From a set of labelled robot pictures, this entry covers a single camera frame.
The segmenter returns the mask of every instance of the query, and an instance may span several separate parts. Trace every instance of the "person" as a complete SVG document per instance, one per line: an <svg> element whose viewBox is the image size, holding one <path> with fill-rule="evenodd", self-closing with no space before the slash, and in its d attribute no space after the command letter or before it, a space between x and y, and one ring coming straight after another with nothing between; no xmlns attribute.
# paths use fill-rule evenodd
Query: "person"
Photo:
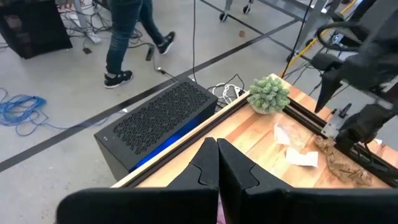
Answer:
<svg viewBox="0 0 398 224"><path fill-rule="evenodd" d="M133 78L133 73L130 70L122 71L121 66L138 19L161 55L169 51L175 32L170 32L165 37L159 32L152 17L152 0L111 0L110 10L112 38L106 56L104 84L106 88L115 88Z"/></svg>

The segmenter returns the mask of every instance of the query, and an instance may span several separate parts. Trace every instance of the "gray floor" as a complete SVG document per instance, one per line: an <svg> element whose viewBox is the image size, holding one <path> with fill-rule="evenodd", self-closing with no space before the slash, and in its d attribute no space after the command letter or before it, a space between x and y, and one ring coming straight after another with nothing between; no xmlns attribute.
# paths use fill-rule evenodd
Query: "gray floor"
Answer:
<svg viewBox="0 0 398 224"><path fill-rule="evenodd" d="M223 8L223 1L209 2ZM246 3L243 0L235 1L231 14L261 32L270 32L293 20L259 2L255 2L249 15L242 15L241 9ZM161 31L177 32L177 41L171 51L163 57L155 55L156 66L161 66L174 75L192 68L192 6L193 1L154 1L154 17ZM196 65L259 37L258 33L231 18L220 23L218 16L218 11L197 1ZM271 37L287 46L293 46L299 26L296 22ZM245 31L245 37L239 37L241 30ZM19 58L10 49L0 52L0 86L6 88L11 96L28 94L44 97L47 104L43 110L50 116L50 122L68 127L168 80L168 77L153 71L152 62L144 60L147 49L140 47L128 50L124 61L124 68L134 71L134 80L128 85L106 90L103 86L103 72L110 34L102 33L101 36L104 37L102 44L86 42L86 46L93 51L88 55L81 50L83 40L77 38L72 38L73 49L29 60ZM144 40L150 40L145 33ZM317 49L319 46L315 46L306 56L311 57ZM288 50L265 38L197 71L198 83L209 87L225 82L238 73L248 88L255 78L283 70L288 54ZM303 62L299 59L291 70ZM293 74L288 81L294 82L298 75L299 73ZM319 81L317 72L307 70L297 86L310 93ZM148 98L150 96L134 103L128 110ZM328 106L342 107L353 102L354 108L358 110L369 101L367 96L349 88L331 100ZM106 124L120 116L122 115L113 115ZM87 128L1 172L2 223L53 223L57 204L67 194L88 187L108 187L115 183L93 137L106 124ZM394 148L398 148L398 140L394 139L391 130L396 124L395 119L379 133L379 137ZM21 132L31 128L32 126L23 126ZM13 128L0 126L0 161L18 155L61 132L40 127L28 137L19 137Z"/></svg>

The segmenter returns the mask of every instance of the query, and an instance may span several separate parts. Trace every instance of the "potted plant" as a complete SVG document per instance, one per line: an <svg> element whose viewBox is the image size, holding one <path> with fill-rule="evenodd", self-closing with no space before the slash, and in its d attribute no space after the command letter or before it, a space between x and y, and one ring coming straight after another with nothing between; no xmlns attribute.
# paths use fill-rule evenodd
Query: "potted plant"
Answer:
<svg viewBox="0 0 398 224"><path fill-rule="evenodd" d="M254 80L254 84L250 86L250 94L248 102L260 114L281 112L290 103L287 97L289 89L284 88L278 78L264 77Z"/></svg>

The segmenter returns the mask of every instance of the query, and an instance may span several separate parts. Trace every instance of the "blue cable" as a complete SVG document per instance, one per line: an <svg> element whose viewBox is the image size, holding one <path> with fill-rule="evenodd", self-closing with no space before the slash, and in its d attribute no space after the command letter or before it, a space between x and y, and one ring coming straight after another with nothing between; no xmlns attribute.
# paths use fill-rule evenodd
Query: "blue cable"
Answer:
<svg viewBox="0 0 398 224"><path fill-rule="evenodd" d="M43 106L47 102L45 99L39 96L16 95L6 101L8 91L5 88L0 88L0 90L5 92L5 95L0 101L0 124L6 127L15 126L16 133L22 137L31 135L40 126L50 126L51 128L60 130L79 126L101 126L107 122L110 117L108 116L98 123L81 123L67 128L58 127L47 122L49 120L49 116L42 111ZM40 118L40 115L42 115L44 119L37 121ZM29 133L22 134L19 132L19 126L26 123L31 123L35 127Z"/></svg>

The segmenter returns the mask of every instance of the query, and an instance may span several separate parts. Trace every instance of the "black shoe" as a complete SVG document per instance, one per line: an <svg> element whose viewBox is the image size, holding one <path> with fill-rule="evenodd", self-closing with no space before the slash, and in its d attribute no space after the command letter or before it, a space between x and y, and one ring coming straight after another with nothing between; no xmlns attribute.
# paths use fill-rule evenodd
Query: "black shoe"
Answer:
<svg viewBox="0 0 398 224"><path fill-rule="evenodd" d="M172 31L164 37L165 41L157 46L157 49L159 50L159 53L161 55L166 54L169 51L170 47L173 44L174 38L175 32Z"/></svg>
<svg viewBox="0 0 398 224"><path fill-rule="evenodd" d="M114 78L110 77L111 75L105 74L105 88L115 88L119 85L125 84L132 80L132 72L131 71L123 71L120 74L117 74Z"/></svg>

